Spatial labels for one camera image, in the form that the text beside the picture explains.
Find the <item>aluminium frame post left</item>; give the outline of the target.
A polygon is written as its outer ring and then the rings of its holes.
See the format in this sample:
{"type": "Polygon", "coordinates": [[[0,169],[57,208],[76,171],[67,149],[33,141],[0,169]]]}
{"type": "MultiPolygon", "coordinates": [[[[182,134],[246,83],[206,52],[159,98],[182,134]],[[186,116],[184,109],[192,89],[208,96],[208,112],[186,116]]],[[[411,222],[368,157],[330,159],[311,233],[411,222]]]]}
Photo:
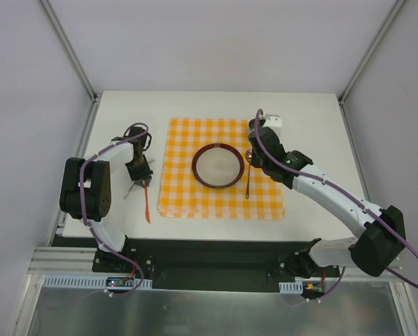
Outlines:
{"type": "Polygon", "coordinates": [[[37,3],[45,15],[46,20],[48,21],[53,34],[56,36],[56,39],[59,42],[59,45],[67,60],[69,61],[69,64],[71,65],[71,68],[73,69],[78,81],[82,85],[89,98],[92,101],[95,101],[97,98],[97,93],[95,92],[87,74],[85,73],[85,69],[83,68],[83,65],[81,64],[77,54],[75,53],[74,47],[72,46],[51,2],[49,0],[39,0],[37,3]]]}

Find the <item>metal cup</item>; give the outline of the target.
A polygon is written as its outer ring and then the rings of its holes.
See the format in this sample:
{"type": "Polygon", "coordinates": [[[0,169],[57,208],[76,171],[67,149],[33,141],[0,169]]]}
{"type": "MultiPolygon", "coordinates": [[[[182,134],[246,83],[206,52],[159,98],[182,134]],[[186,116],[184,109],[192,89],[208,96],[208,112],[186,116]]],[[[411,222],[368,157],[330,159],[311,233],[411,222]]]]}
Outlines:
{"type": "Polygon", "coordinates": [[[259,126],[259,122],[255,123],[255,120],[250,120],[248,127],[249,127],[249,133],[254,132],[255,131],[255,126],[259,126]]]}

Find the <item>aluminium frame post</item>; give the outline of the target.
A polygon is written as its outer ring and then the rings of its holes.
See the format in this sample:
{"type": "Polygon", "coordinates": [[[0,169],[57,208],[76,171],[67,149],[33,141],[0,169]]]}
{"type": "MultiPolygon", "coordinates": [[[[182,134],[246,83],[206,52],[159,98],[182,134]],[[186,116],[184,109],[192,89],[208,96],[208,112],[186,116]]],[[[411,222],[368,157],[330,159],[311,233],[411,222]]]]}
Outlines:
{"type": "Polygon", "coordinates": [[[392,28],[394,22],[397,20],[401,11],[404,9],[406,3],[407,3],[407,0],[396,0],[391,5],[389,12],[386,14],[382,24],[379,26],[376,34],[372,38],[370,45],[367,47],[366,51],[364,52],[357,67],[355,68],[353,74],[351,75],[351,78],[347,82],[342,93],[338,96],[338,102],[340,106],[343,106],[344,103],[347,101],[352,90],[355,88],[359,79],[364,74],[370,61],[375,56],[379,47],[381,46],[384,39],[386,38],[386,35],[389,33],[390,29],[392,28]]]}
{"type": "Polygon", "coordinates": [[[81,64],[77,54],[75,53],[74,47],[72,46],[51,2],[49,0],[39,0],[37,3],[45,15],[46,20],[48,21],[53,34],[56,36],[56,39],[59,42],[59,45],[67,60],[69,61],[69,64],[71,65],[71,68],[73,69],[78,81],[82,85],[89,98],[92,101],[95,101],[97,98],[97,93],[95,92],[87,74],[85,73],[85,69],[83,68],[83,65],[81,64]]]}

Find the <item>aluminium right side rail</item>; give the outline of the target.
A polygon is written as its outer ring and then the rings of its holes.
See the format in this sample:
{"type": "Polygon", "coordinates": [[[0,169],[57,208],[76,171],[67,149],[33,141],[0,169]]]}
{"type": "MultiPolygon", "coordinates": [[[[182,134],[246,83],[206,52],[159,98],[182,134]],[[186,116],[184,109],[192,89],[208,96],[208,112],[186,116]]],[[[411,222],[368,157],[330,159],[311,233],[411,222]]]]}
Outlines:
{"type": "Polygon", "coordinates": [[[358,177],[359,177],[359,180],[360,180],[361,189],[363,191],[365,200],[371,201],[372,198],[369,194],[368,185],[366,183],[365,176],[363,174],[363,167],[362,167],[362,164],[361,164],[361,159],[359,157],[358,147],[357,147],[357,144],[356,144],[354,134],[352,132],[351,123],[349,122],[348,117],[347,117],[347,112],[345,110],[344,102],[341,99],[338,99],[337,102],[338,102],[338,106],[340,108],[340,113],[342,115],[344,127],[346,129],[346,133],[347,133],[349,143],[350,143],[350,146],[351,146],[352,155],[354,156],[354,162],[355,162],[356,169],[357,169],[357,172],[358,172],[358,177]]]}

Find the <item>aluminium rail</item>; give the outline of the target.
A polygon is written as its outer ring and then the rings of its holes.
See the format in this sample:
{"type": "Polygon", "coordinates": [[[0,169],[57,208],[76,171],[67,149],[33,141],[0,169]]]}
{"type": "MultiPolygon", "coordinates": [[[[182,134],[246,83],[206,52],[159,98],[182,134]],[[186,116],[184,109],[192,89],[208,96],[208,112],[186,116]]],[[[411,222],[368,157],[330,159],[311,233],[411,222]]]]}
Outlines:
{"type": "Polygon", "coordinates": [[[347,117],[347,112],[345,110],[344,102],[341,99],[338,99],[337,102],[338,102],[338,106],[340,108],[340,113],[342,115],[344,127],[346,129],[346,133],[347,133],[349,143],[350,143],[350,146],[351,146],[352,155],[354,156],[354,162],[355,162],[356,169],[357,169],[357,172],[358,172],[358,177],[359,177],[359,180],[360,180],[361,189],[363,191],[365,200],[371,201],[372,198],[369,194],[368,185],[366,183],[365,176],[363,174],[363,167],[362,167],[362,164],[361,164],[361,159],[359,157],[358,147],[357,147],[357,144],[356,144],[354,134],[352,132],[351,123],[349,122],[348,117],[347,117]]]}
{"type": "Polygon", "coordinates": [[[85,152],[88,147],[88,142],[92,132],[92,128],[97,116],[97,111],[100,105],[102,96],[97,95],[91,105],[90,110],[85,119],[84,126],[81,127],[78,144],[73,151],[71,157],[67,158],[65,161],[65,166],[63,169],[62,183],[60,188],[60,198],[59,198],[59,208],[54,217],[54,222],[52,230],[50,233],[50,238],[46,243],[46,246],[52,246],[53,240],[57,235],[57,229],[61,224],[65,223],[69,213],[72,215],[77,215],[80,212],[79,204],[79,185],[80,183],[80,168],[84,165],[85,152]]]}
{"type": "MultiPolygon", "coordinates": [[[[96,248],[37,247],[29,264],[29,274],[86,274],[92,273],[96,248]]],[[[380,277],[372,277],[356,266],[347,266],[344,281],[401,282],[388,271],[380,277]]]]}

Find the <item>orange chopsticks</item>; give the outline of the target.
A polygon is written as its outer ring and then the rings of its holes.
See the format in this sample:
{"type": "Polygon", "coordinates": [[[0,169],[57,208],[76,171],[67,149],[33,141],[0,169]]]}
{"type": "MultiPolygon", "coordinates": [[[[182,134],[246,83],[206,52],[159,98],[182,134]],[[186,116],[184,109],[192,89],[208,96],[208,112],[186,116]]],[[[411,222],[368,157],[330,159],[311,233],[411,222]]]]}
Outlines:
{"type": "Polygon", "coordinates": [[[145,197],[145,219],[147,223],[151,223],[151,215],[149,209],[149,200],[148,200],[148,186],[150,183],[150,179],[144,180],[144,197],[145,197]]]}

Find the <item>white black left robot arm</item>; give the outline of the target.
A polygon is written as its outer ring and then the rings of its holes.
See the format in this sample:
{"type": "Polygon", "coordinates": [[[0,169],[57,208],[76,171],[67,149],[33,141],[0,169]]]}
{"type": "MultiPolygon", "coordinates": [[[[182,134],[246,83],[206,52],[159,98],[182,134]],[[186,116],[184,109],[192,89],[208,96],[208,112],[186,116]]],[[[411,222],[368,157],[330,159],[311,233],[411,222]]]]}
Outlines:
{"type": "Polygon", "coordinates": [[[132,254],[123,249],[121,225],[129,194],[135,186],[147,189],[153,177],[144,154],[151,141],[148,126],[136,122],[97,153],[65,163],[60,209],[90,231],[100,250],[110,253],[108,263],[117,272],[132,266],[132,254]]]}

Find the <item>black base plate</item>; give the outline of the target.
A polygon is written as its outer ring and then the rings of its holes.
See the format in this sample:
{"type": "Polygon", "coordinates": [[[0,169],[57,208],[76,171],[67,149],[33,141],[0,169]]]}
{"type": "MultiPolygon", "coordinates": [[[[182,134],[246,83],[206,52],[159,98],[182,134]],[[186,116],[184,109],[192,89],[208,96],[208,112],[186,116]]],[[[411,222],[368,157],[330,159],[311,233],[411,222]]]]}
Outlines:
{"type": "Polygon", "coordinates": [[[276,293],[279,284],[305,277],[323,291],[340,268],[319,267],[301,241],[204,241],[128,239],[119,256],[91,238],[56,237],[54,247],[94,248],[92,272],[113,274],[109,288],[134,280],[154,289],[276,293]]]}

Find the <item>red rimmed cream plate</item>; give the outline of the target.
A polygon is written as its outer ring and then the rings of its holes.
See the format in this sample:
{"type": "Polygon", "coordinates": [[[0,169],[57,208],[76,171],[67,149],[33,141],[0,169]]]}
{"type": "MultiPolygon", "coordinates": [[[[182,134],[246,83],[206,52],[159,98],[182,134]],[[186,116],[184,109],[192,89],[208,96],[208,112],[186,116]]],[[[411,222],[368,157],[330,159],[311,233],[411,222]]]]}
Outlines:
{"type": "Polygon", "coordinates": [[[211,143],[194,154],[191,164],[193,176],[202,185],[213,189],[229,188],[244,174],[244,159],[231,145],[211,143]]]}

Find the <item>copper spoon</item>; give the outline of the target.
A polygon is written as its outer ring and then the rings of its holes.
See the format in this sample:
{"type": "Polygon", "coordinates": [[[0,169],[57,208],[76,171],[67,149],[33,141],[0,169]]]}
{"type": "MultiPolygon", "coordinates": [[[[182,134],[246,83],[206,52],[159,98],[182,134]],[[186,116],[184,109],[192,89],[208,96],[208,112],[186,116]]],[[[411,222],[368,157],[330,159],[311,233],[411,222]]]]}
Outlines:
{"type": "Polygon", "coordinates": [[[248,149],[245,153],[245,159],[248,163],[246,192],[245,192],[246,199],[249,199],[249,196],[250,196],[250,176],[251,176],[251,161],[252,161],[252,158],[253,158],[253,150],[248,149]]]}

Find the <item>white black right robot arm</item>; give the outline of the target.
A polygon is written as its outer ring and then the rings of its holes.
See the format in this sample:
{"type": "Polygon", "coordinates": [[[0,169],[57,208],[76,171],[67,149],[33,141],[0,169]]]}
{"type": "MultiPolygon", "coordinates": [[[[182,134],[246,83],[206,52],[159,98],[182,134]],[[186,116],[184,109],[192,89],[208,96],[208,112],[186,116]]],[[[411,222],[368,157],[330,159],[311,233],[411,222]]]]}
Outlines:
{"type": "Polygon", "coordinates": [[[252,129],[248,138],[253,167],[315,201],[353,234],[344,239],[313,239],[286,259],[284,264],[289,273],[307,279],[325,267],[355,265],[364,273],[378,277],[403,250],[404,245],[390,233],[394,230],[405,237],[399,209],[394,206],[383,209],[354,195],[343,195],[309,157],[297,150],[285,151],[269,127],[252,129]]]}

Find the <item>silver fork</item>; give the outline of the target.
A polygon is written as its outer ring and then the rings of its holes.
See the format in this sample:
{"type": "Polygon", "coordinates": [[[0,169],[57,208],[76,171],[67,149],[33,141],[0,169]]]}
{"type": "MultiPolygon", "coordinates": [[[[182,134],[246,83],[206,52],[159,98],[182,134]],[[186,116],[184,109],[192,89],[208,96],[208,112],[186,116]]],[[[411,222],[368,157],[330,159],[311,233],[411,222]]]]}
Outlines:
{"type": "Polygon", "coordinates": [[[148,186],[151,182],[153,171],[150,168],[150,164],[154,163],[154,159],[144,160],[144,165],[142,167],[137,167],[136,169],[130,168],[130,166],[127,164],[128,172],[130,174],[130,177],[132,179],[132,185],[127,191],[127,193],[124,196],[124,200],[129,196],[129,194],[132,192],[135,186],[139,186],[141,188],[145,188],[145,186],[148,186]]]}

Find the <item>aluminium left side rail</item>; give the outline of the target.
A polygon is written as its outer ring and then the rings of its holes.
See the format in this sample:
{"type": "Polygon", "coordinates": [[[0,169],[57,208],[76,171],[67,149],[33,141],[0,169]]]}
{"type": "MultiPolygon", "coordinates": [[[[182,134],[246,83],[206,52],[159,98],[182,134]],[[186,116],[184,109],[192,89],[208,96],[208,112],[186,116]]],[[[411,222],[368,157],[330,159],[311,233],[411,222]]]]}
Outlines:
{"type": "Polygon", "coordinates": [[[97,95],[91,105],[90,110],[85,119],[84,126],[81,127],[78,144],[73,151],[71,157],[67,158],[65,161],[65,166],[63,169],[62,183],[60,188],[60,198],[59,198],[59,208],[54,217],[54,222],[52,230],[50,233],[50,238],[46,243],[46,246],[52,246],[53,240],[57,235],[57,229],[61,224],[65,223],[69,213],[72,215],[77,215],[80,212],[79,204],[79,185],[80,183],[80,168],[84,165],[85,152],[88,147],[88,142],[92,132],[92,128],[97,116],[97,111],[100,105],[102,96],[97,95]]]}

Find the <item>aluminium frame post right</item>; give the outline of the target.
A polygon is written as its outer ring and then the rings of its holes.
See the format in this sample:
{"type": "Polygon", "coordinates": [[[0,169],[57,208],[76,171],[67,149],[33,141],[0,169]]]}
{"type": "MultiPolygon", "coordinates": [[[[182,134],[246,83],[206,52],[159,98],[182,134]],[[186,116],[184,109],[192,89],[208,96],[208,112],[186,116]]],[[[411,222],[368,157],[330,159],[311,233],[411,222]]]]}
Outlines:
{"type": "Polygon", "coordinates": [[[372,38],[370,45],[367,47],[366,51],[364,52],[357,67],[355,68],[353,74],[351,75],[351,78],[347,82],[342,93],[338,96],[338,102],[340,106],[343,106],[344,103],[347,101],[352,90],[355,88],[359,79],[364,74],[370,61],[375,56],[379,47],[381,46],[384,39],[386,38],[386,35],[389,33],[390,29],[392,28],[394,22],[397,20],[401,11],[404,9],[406,3],[407,3],[407,0],[396,0],[391,5],[389,12],[386,14],[382,24],[379,26],[376,34],[372,38]]]}

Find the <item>yellow white checkered cloth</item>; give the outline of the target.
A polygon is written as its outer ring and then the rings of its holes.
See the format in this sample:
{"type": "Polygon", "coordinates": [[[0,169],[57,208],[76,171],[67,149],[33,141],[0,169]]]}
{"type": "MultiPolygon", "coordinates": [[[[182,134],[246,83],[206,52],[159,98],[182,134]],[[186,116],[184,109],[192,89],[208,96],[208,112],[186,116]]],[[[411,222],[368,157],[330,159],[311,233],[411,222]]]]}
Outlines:
{"type": "Polygon", "coordinates": [[[236,184],[226,189],[208,188],[193,176],[193,156],[207,144],[225,143],[245,154],[250,148],[248,124],[248,120],[170,120],[158,200],[161,216],[244,220],[279,220],[285,216],[282,186],[259,169],[251,168],[248,200],[248,168],[236,184]]]}

